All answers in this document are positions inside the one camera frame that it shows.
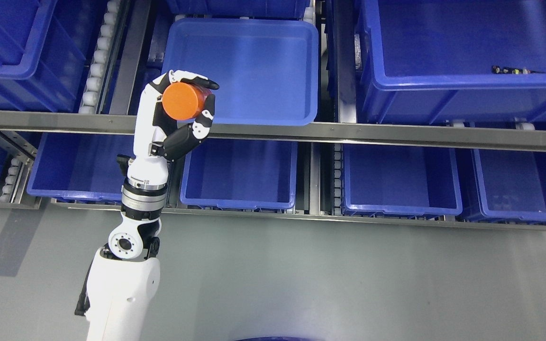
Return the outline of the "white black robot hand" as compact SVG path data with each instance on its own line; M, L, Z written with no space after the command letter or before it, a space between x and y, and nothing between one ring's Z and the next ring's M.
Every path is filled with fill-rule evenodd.
M188 71L168 71L149 82L139 97L134 131L134 158L128 164L124 186L159 190L168 181L168 162L190 153L210 134L215 116L215 95L206 96L204 108L193 122L180 128L165 113L164 91L172 84L188 84L209 91L219 85L206 76Z

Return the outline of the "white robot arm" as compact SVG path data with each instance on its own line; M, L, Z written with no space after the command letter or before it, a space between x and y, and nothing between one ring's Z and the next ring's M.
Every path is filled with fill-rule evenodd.
M161 210L167 194L163 157L119 156L127 168L121 223L95 253L85 279L82 313L89 341L138 341L160 284Z

